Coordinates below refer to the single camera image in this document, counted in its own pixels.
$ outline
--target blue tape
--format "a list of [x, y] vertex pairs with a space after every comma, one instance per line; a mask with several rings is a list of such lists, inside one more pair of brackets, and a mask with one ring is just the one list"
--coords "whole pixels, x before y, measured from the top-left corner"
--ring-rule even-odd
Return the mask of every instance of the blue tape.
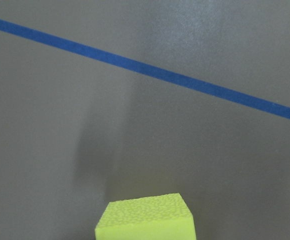
[[0, 19], [0, 31], [290, 119], [290, 107]]

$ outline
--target block's top face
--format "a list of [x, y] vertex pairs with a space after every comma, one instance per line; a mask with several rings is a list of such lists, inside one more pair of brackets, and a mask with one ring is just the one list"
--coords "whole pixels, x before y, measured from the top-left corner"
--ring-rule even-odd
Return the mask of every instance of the block's top face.
[[96, 228], [191, 217], [179, 193], [110, 202]]

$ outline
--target block's front face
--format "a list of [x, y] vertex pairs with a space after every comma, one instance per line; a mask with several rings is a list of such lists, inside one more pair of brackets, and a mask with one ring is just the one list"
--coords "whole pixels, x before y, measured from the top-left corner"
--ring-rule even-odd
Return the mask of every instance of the block's front face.
[[178, 193], [110, 202], [96, 240], [195, 240], [193, 216]]

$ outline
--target cube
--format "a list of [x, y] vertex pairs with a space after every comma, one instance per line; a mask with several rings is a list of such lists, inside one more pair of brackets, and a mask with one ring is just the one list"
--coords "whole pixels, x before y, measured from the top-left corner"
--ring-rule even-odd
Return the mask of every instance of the cube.
[[110, 202], [96, 240], [196, 240], [193, 215], [179, 193]]

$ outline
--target blue line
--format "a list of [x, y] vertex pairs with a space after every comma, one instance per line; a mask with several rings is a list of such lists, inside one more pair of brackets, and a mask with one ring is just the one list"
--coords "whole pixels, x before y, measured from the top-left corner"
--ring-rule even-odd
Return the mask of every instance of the blue line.
[[0, 31], [290, 119], [290, 107], [0, 19]]

